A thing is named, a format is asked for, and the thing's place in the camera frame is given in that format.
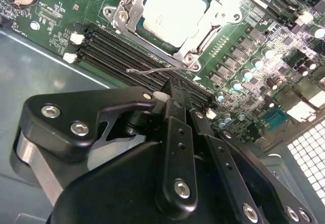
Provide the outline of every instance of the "silver screw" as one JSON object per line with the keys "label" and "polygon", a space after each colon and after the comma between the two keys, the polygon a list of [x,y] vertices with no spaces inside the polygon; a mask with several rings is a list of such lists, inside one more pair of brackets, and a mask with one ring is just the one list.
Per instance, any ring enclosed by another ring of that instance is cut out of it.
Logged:
{"label": "silver screw", "polygon": [[258,216],[254,209],[250,207],[248,204],[243,205],[243,211],[247,218],[252,222],[252,223],[257,223],[258,222]]}
{"label": "silver screw", "polygon": [[194,57],[192,54],[187,54],[184,59],[185,63],[190,65],[194,61]]}
{"label": "silver screw", "polygon": [[146,98],[147,100],[150,100],[151,99],[151,95],[149,95],[147,93],[144,93],[143,94],[143,97]]}
{"label": "silver screw", "polygon": [[89,133],[89,128],[83,122],[72,123],[70,130],[77,136],[86,136]]}
{"label": "silver screw", "polygon": [[245,115],[242,115],[242,114],[241,114],[241,115],[239,115],[239,116],[238,116],[238,120],[240,120],[240,121],[243,121],[243,120],[245,120]]}
{"label": "silver screw", "polygon": [[121,11],[118,13],[118,18],[122,21],[122,22],[126,22],[127,21],[127,13],[125,11]]}
{"label": "silver screw", "polygon": [[309,215],[307,215],[307,213],[303,209],[299,209],[299,213],[306,221],[311,222]]}
{"label": "silver screw", "polygon": [[179,197],[183,199],[188,199],[190,196],[190,190],[187,184],[181,180],[177,180],[174,184],[175,192]]}
{"label": "silver screw", "polygon": [[203,115],[202,115],[202,113],[201,112],[199,112],[199,111],[197,111],[196,113],[195,113],[195,115],[196,116],[198,116],[198,118],[203,118]]}
{"label": "silver screw", "polygon": [[109,17],[109,16],[112,15],[112,11],[108,7],[105,7],[104,8],[104,14]]}
{"label": "silver screw", "polygon": [[223,134],[229,139],[232,138],[232,135],[228,131],[223,131]]}
{"label": "silver screw", "polygon": [[287,207],[286,211],[292,220],[294,220],[295,222],[299,222],[299,217],[297,213],[294,212],[294,210],[292,210],[290,207]]}
{"label": "silver screw", "polygon": [[43,106],[41,108],[41,113],[43,116],[49,118],[57,118],[61,114],[61,111],[56,106]]}
{"label": "silver screw", "polygon": [[41,28],[40,24],[36,21],[30,22],[29,26],[32,30],[40,30]]}

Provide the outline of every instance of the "mounting hole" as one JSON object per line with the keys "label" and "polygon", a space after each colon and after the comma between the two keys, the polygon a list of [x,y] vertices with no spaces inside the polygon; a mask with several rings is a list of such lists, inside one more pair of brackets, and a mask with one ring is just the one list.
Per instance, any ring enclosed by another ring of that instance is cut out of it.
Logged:
{"label": "mounting hole", "polygon": [[181,135],[184,135],[184,134],[185,134],[185,132],[184,132],[183,129],[178,129],[178,132],[179,132]]}
{"label": "mounting hole", "polygon": [[178,147],[180,147],[181,149],[185,149],[185,145],[183,143],[178,143]]}
{"label": "mounting hole", "polygon": [[230,165],[229,163],[226,163],[225,166],[231,171],[233,169],[232,165]]}
{"label": "mounting hole", "polygon": [[218,150],[221,152],[221,153],[224,153],[224,149],[222,147],[218,147]]}

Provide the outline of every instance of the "white component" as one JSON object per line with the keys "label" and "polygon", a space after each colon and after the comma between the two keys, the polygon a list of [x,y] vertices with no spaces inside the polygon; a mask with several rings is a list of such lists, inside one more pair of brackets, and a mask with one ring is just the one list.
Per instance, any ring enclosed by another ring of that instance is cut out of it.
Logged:
{"label": "white component", "polygon": [[304,24],[309,24],[314,20],[314,17],[309,12],[304,11],[303,14],[298,17],[298,19],[301,20]]}
{"label": "white component", "polygon": [[40,24],[36,21],[30,22],[29,26],[32,30],[40,30],[41,28]]}
{"label": "white component", "polygon": [[315,110],[308,106],[305,102],[300,101],[298,104],[293,106],[289,111],[287,111],[288,115],[293,117],[299,122],[306,121],[309,117],[315,114]]}
{"label": "white component", "polygon": [[217,117],[217,114],[215,114],[215,112],[211,108],[207,110],[207,113],[205,115],[211,120]]}
{"label": "white component", "polygon": [[76,45],[81,45],[84,39],[85,39],[84,35],[80,35],[77,33],[72,33],[70,36],[70,41],[72,41]]}
{"label": "white component", "polygon": [[67,63],[74,63],[77,59],[77,54],[71,54],[71,53],[64,53],[63,60],[65,60]]}
{"label": "white component", "polygon": [[168,99],[170,99],[170,95],[160,92],[160,91],[156,91],[153,93],[153,96],[156,97],[156,99],[162,101],[162,102],[166,102]]}
{"label": "white component", "polygon": [[159,39],[181,47],[199,31],[207,5],[203,0],[147,0],[143,26]]}
{"label": "white component", "polygon": [[325,92],[324,91],[319,92],[317,95],[311,98],[309,102],[316,107],[321,107],[322,105],[325,104]]}

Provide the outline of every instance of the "black mounting arm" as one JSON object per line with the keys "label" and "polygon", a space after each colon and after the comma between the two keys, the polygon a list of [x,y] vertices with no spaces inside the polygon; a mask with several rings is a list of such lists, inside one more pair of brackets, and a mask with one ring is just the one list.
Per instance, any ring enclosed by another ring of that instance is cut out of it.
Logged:
{"label": "black mounting arm", "polygon": [[[146,141],[88,170],[92,149],[136,134]],[[11,162],[53,204],[48,224],[317,223],[245,145],[211,130],[177,79],[156,98],[140,87],[31,97]]]}

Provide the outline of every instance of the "black plastic bracket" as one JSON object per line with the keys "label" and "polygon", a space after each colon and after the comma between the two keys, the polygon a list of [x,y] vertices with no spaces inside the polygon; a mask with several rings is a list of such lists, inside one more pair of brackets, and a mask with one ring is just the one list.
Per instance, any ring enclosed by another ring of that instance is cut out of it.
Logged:
{"label": "black plastic bracket", "polygon": [[226,143],[256,205],[261,207],[271,223],[317,223],[313,214],[258,160],[258,158],[228,131],[219,136]]}
{"label": "black plastic bracket", "polygon": [[200,142],[198,151],[203,152],[204,157],[212,161],[216,175],[222,182],[220,191],[225,192],[232,209],[229,218],[233,218],[235,223],[268,224],[255,205],[226,144],[214,137],[207,118],[201,112],[193,109],[189,113],[195,141]]}
{"label": "black plastic bracket", "polygon": [[160,210],[175,220],[187,218],[198,204],[192,130],[186,124],[184,103],[189,94],[181,84],[170,87],[162,130],[160,171],[156,203]]}
{"label": "black plastic bracket", "polygon": [[[44,116],[41,109],[46,105],[57,107],[60,115]],[[113,125],[126,111],[150,111],[155,105],[154,96],[141,87],[36,95],[24,103],[19,126],[29,141],[66,162],[79,162],[99,138],[99,123],[105,118]],[[84,123],[88,133],[74,134],[74,122]]]}

